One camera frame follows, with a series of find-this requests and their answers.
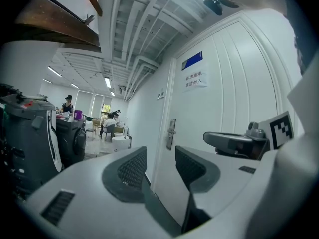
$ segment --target white door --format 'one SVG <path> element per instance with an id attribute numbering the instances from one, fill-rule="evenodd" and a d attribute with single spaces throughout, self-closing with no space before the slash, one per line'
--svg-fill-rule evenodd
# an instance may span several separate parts
<path id="1" fill-rule="evenodd" d="M 199 52 L 202 60 L 182 71 L 183 62 Z M 192 86 L 185 92 L 185 77 L 192 72 L 206 72 L 208 87 Z M 176 119 L 176 134 L 171 151 L 165 147 L 161 154 L 153 189 L 180 225 L 189 192 L 175 167 L 175 146 L 215 153 L 202 139 L 205 132 L 243 134 L 249 122 L 275 115 L 276 99 L 270 73 L 256 43 L 241 23 L 213 34 L 177 59 L 169 112 L 169 119 Z"/>

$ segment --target floor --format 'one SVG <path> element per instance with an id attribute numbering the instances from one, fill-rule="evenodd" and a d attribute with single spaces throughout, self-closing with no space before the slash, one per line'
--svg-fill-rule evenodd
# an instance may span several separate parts
<path id="1" fill-rule="evenodd" d="M 98 131 L 96 131 L 95 137 L 93 133 L 90 133 L 90 138 L 88 136 L 89 135 L 86 137 L 84 160 L 104 156 L 114 152 L 112 149 L 110 134 L 107 135 L 106 141 L 105 134 L 103 134 L 101 139 Z"/>

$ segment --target person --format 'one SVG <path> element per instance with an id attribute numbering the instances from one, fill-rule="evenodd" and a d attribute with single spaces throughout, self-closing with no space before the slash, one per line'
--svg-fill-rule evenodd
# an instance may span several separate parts
<path id="1" fill-rule="evenodd" d="M 73 115 L 74 107 L 72 105 L 72 96 L 68 95 L 65 99 L 66 99 L 66 102 L 62 105 L 62 111 L 64 113 L 70 112 L 70 114 Z"/>
<path id="2" fill-rule="evenodd" d="M 219 0 L 222 4 L 238 5 L 243 9 L 257 10 L 270 8 L 281 13 L 290 23 L 295 33 L 298 65 L 304 74 L 319 47 L 317 36 L 304 12 L 294 0 Z"/>
<path id="3" fill-rule="evenodd" d="M 100 131 L 100 137 L 102 138 L 103 133 L 107 133 L 107 127 L 111 125 L 116 125 L 116 121 L 113 119 L 113 113 L 108 114 L 108 119 L 104 121 L 103 126 Z"/>
<path id="4" fill-rule="evenodd" d="M 116 121 L 116 125 L 120 125 L 120 123 L 121 123 L 121 120 L 119 118 L 120 112 L 121 112 L 121 110 L 117 110 L 116 112 L 113 112 L 114 120 Z"/>

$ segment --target seated person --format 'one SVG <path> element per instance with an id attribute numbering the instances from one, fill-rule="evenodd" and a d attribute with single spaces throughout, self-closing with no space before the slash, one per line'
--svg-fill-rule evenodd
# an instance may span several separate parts
<path id="1" fill-rule="evenodd" d="M 104 121 L 100 131 L 100 137 L 102 137 L 103 133 L 107 132 L 107 127 L 110 125 L 116 125 L 116 121 L 113 119 L 113 114 L 108 114 L 108 119 Z"/>
<path id="2" fill-rule="evenodd" d="M 116 122 L 116 125 L 119 125 L 120 124 L 119 114 L 117 112 L 112 112 L 112 114 L 114 116 L 113 118 L 114 118 L 114 120 Z"/>

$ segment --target pink container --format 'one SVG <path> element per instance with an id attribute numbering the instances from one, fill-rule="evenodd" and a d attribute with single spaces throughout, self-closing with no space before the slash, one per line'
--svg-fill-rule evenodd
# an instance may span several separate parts
<path id="1" fill-rule="evenodd" d="M 80 110 L 74 110 L 74 119 L 75 120 L 80 120 L 82 117 L 82 111 Z"/>

